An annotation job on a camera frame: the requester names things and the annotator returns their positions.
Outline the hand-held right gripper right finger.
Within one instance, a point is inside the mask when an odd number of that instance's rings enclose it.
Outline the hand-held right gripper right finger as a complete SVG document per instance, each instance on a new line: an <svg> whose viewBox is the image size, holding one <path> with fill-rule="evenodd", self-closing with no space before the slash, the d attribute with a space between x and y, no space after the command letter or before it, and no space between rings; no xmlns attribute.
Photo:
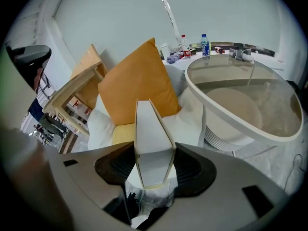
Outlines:
<svg viewBox="0 0 308 231"><path fill-rule="evenodd" d="M166 211L170 231L258 231L284 208L286 193L244 160L177 144L179 185Z"/></svg>

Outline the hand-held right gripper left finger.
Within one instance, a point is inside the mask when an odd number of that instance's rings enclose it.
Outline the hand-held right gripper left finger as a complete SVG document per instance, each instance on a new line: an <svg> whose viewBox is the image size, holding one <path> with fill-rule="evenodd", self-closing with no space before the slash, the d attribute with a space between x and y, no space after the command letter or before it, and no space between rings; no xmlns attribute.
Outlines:
<svg viewBox="0 0 308 231"><path fill-rule="evenodd" d="M134 142L125 142L60 159L73 181L100 209L131 225L125 182L135 165Z"/></svg>

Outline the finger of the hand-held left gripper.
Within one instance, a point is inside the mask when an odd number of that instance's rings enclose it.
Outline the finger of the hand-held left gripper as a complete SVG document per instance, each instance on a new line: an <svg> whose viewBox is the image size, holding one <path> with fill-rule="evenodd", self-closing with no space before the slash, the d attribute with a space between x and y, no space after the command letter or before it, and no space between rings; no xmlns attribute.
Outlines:
<svg viewBox="0 0 308 231"><path fill-rule="evenodd" d="M6 50L18 72L36 91L51 57L51 48L46 45L31 45L15 49L6 46Z"/></svg>

